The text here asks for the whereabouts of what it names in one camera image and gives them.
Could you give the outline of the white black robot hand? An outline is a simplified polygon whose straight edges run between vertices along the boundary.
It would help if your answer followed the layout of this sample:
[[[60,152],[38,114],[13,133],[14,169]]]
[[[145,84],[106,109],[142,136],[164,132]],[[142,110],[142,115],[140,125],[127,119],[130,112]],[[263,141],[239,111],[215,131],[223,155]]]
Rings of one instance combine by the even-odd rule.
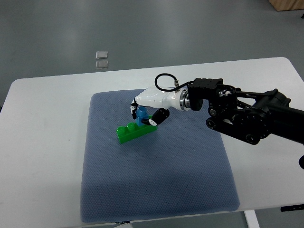
[[[139,106],[157,109],[151,118],[142,119],[141,123],[158,126],[169,117],[169,108],[173,107],[179,111],[188,111],[190,110],[190,101],[187,89],[167,92],[152,86],[137,95],[131,102],[130,109],[133,119],[137,117]]]

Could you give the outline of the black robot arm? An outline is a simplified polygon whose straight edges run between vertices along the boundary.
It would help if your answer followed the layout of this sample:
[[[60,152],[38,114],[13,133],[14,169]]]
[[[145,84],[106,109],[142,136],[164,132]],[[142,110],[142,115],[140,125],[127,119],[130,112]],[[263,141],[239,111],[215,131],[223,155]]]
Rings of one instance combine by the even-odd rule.
[[[291,108],[291,99],[277,89],[264,93],[245,92],[225,85],[222,79],[196,78],[187,84],[193,111],[209,103],[208,128],[256,145],[274,134],[303,143],[304,112]]]

